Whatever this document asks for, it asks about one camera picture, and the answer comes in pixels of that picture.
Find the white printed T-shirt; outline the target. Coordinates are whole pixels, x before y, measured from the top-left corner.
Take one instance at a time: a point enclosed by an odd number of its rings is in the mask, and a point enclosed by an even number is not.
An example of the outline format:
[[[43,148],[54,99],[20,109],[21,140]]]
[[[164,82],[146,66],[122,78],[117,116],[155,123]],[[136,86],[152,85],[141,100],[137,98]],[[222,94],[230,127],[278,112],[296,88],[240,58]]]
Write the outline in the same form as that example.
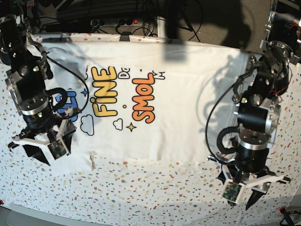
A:
[[[55,38],[42,45],[53,59],[47,88],[65,89],[66,105],[83,108],[58,171],[89,170],[91,155],[201,162],[234,123],[231,94],[214,104],[245,71],[248,54],[238,49]]]

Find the red clamp bottom right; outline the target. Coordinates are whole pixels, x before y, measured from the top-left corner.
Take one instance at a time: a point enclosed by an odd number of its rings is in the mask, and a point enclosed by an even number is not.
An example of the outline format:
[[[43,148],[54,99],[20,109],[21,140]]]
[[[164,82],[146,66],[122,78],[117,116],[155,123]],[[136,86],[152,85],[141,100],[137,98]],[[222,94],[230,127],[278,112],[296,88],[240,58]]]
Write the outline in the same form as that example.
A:
[[[283,219],[279,222],[280,226],[294,226],[294,222],[284,206],[279,208],[279,212],[283,215]]]

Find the terrazzo patterned tablecloth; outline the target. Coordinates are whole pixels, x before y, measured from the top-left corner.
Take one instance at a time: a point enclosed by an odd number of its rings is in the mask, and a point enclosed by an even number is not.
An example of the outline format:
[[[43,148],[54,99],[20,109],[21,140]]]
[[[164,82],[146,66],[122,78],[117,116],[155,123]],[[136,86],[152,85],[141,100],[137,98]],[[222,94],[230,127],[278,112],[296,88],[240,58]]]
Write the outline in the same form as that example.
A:
[[[34,35],[42,44],[48,38],[117,42],[117,35]],[[130,42],[163,39],[138,36]],[[183,44],[198,45],[186,42]],[[240,205],[230,206],[221,197],[221,167],[207,158],[201,162],[153,161],[129,158],[110,160],[91,155],[91,169],[58,171],[28,157],[23,148],[8,149],[11,138],[25,122],[16,111],[5,84],[6,65],[0,66],[0,198],[79,221],[112,226],[251,226],[278,223],[279,208],[296,197],[301,186],[301,67],[293,72],[288,91],[281,98],[277,137],[267,165],[282,172],[291,183],[273,183],[268,193],[246,210],[247,190]]]

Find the black table clamp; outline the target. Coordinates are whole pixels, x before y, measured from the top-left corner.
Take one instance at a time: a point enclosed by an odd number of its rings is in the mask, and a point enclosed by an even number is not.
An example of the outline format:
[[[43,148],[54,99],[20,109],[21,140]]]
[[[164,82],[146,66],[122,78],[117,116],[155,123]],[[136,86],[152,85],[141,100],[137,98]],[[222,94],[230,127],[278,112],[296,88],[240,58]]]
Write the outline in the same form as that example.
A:
[[[122,32],[119,41],[130,41],[131,32]]]

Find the white metal stand post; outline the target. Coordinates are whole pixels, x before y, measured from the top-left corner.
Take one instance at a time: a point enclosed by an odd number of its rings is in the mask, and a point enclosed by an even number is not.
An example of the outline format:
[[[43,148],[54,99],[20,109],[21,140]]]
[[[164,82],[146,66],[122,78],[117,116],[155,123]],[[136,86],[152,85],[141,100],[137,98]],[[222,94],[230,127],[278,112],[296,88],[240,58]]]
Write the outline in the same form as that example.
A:
[[[159,38],[166,38],[166,19],[157,16],[156,17],[156,22],[157,22],[157,35]]]

